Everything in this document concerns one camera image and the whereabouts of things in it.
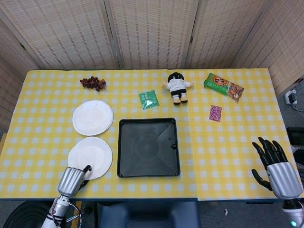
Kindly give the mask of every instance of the power strip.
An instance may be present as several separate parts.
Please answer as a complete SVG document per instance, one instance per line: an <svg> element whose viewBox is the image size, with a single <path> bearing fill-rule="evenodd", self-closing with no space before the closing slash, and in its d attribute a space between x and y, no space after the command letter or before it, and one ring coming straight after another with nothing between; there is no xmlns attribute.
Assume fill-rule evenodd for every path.
<svg viewBox="0 0 304 228"><path fill-rule="evenodd" d="M289 105L297 104L295 94L296 94L296 90L293 89L293 90L288 91L284 95L285 100L286 100L286 104L289 104Z"/></svg>

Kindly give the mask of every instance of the white paper plate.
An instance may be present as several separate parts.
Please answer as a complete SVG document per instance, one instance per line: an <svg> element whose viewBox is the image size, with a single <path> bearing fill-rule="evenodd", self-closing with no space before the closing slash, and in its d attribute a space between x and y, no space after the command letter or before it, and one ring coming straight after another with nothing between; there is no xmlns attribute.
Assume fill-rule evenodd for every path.
<svg viewBox="0 0 304 228"><path fill-rule="evenodd" d="M86 136L100 134L107 130L113 122L111 107L98 100L87 101L74 111L73 126L79 133Z"/></svg>
<svg viewBox="0 0 304 228"><path fill-rule="evenodd" d="M112 150L102 139L87 137L79 141L68 154L69 167L83 170L87 165L92 171L85 174L86 180L92 180L104 175L112 164Z"/></svg>

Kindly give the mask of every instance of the grapes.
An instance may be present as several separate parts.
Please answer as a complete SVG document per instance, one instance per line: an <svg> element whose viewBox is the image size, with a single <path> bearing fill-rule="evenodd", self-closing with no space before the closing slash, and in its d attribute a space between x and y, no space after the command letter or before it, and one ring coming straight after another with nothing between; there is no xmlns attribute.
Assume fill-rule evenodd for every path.
<svg viewBox="0 0 304 228"><path fill-rule="evenodd" d="M90 78L84 78L79 80L82 86L85 88L95 89L99 91L101 89L105 89L106 82L104 79L99 80L98 77L91 76Z"/></svg>

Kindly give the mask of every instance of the black tray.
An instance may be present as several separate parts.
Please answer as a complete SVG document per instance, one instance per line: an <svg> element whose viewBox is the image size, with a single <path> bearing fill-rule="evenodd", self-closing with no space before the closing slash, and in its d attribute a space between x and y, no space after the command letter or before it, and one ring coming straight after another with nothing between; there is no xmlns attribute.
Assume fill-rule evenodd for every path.
<svg viewBox="0 0 304 228"><path fill-rule="evenodd" d="M119 122L118 177L178 176L180 172L174 118Z"/></svg>

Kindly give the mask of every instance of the white sleeve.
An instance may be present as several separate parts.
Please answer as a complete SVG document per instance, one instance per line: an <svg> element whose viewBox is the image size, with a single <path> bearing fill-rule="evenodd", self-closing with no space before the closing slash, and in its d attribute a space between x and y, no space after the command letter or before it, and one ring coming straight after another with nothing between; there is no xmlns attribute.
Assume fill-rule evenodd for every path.
<svg viewBox="0 0 304 228"><path fill-rule="evenodd" d="M185 82L185 87L190 87L191 86L191 83L190 82Z"/></svg>

